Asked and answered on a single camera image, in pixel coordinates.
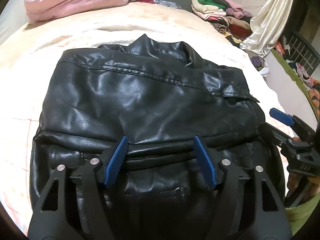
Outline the person's right hand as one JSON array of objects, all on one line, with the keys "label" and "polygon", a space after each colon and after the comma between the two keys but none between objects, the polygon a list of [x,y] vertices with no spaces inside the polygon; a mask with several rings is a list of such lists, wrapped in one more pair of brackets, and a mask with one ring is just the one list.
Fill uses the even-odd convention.
[{"label": "person's right hand", "polygon": [[[302,175],[290,173],[288,182],[287,182],[287,188],[289,191],[295,191],[295,189],[298,187],[299,182],[302,179]],[[306,193],[304,194],[302,198],[302,202],[308,202],[312,198],[314,198],[317,194],[319,194],[319,177],[309,177],[309,182],[311,183],[311,187]]]}]

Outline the green sleeve right forearm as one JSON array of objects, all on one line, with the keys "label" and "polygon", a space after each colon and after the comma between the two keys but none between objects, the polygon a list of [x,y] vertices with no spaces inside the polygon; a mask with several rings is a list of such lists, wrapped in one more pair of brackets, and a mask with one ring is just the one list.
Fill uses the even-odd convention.
[{"label": "green sleeve right forearm", "polygon": [[308,220],[319,202],[319,193],[308,202],[297,207],[288,207],[285,209],[292,234],[295,235]]}]

